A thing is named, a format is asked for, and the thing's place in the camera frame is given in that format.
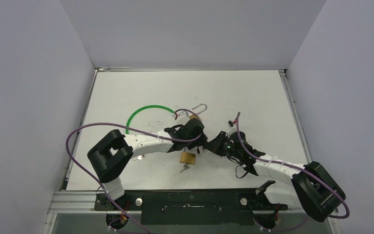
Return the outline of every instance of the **green tube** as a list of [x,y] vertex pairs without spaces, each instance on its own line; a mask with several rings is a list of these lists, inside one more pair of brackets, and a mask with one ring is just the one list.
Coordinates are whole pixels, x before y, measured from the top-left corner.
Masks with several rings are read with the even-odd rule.
[[[172,110],[172,109],[170,109],[170,108],[168,108],[168,107],[166,107],[166,106],[160,106],[160,105],[149,105],[149,106],[143,106],[143,107],[141,107],[140,109],[138,109],[138,110],[136,110],[136,111],[134,111],[134,113],[130,116],[130,118],[128,119],[128,121],[127,121],[127,127],[129,127],[130,126],[130,123],[131,123],[131,121],[132,121],[132,119],[138,114],[138,113],[140,113],[141,111],[143,111],[143,110],[145,110],[145,109],[149,109],[149,108],[159,108],[159,109],[164,109],[164,110],[167,110],[167,111],[169,111],[169,112],[171,112],[171,113],[174,113],[174,111]],[[125,133],[126,134],[128,134],[128,133],[130,133],[129,132],[129,130],[128,129],[126,129],[125,130]]]

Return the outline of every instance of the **gray wall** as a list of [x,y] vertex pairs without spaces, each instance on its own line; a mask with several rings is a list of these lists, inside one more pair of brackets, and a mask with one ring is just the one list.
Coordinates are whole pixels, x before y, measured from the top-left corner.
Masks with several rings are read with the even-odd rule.
[[374,1],[327,0],[288,77],[313,160],[346,192],[344,233],[374,233]]
[[96,67],[288,68],[325,0],[60,0]]
[[0,1],[0,233],[40,233],[94,68],[58,0]]

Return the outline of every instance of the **screw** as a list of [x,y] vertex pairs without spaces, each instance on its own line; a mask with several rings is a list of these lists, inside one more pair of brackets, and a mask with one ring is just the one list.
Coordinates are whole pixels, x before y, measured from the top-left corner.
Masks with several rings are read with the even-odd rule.
[[135,200],[135,205],[136,206],[141,206],[143,204],[143,200],[141,199],[141,198],[137,198],[136,200]]
[[240,204],[242,205],[247,205],[247,199],[245,197],[243,197],[242,199],[240,199]]

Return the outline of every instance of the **white table surface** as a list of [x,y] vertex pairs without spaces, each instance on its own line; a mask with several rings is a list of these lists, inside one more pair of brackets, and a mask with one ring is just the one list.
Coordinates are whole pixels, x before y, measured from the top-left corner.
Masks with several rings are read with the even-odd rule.
[[[278,71],[101,72],[96,77],[84,124],[125,125],[129,116],[145,105],[175,110],[191,109],[199,103],[208,105],[200,117],[209,140],[227,131],[227,121],[241,111],[240,130],[250,145],[279,159],[307,163]],[[147,109],[133,119],[131,127],[155,132],[174,123],[170,112]],[[112,129],[95,126],[81,132],[75,158],[92,173],[87,152]],[[120,176],[124,189],[253,188],[268,180],[251,174],[237,179],[236,164],[209,151],[197,155],[195,165],[182,173],[179,159],[180,152],[172,152],[130,160]],[[73,165],[67,190],[97,188],[91,177]]]

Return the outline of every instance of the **small key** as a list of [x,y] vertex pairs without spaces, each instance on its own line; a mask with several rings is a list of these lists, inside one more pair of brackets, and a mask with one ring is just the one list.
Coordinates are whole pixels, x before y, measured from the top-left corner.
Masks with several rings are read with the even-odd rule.
[[180,171],[180,173],[183,172],[183,171],[185,171],[185,170],[187,170],[188,168],[190,168],[190,166],[189,166],[188,164],[184,164],[184,167],[183,167],[183,169]]
[[140,156],[134,158],[133,160],[142,160],[143,158],[144,158],[144,156],[143,156],[143,155],[140,155]]

